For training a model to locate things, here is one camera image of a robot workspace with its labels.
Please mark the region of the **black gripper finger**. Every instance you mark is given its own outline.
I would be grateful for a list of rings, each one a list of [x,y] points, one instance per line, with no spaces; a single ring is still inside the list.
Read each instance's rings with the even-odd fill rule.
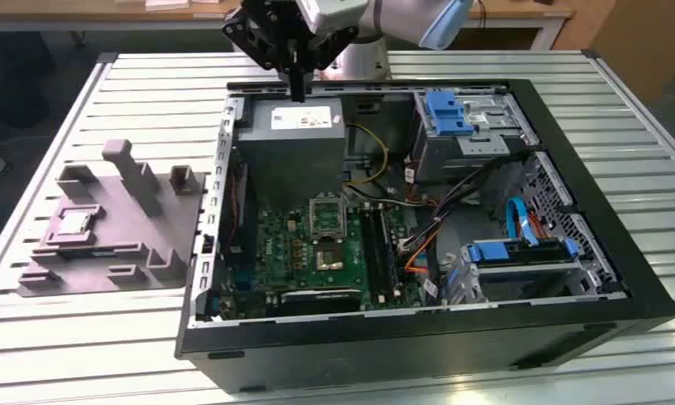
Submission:
[[[306,101],[310,92],[308,83],[312,81],[314,71],[324,70],[342,51],[358,36],[358,28],[347,27],[342,30],[318,36],[310,33],[306,39],[298,41],[298,101]]]
[[[264,70],[276,70],[279,78],[288,84],[291,100],[298,101],[298,42],[271,43],[242,8],[227,17],[221,32]]]

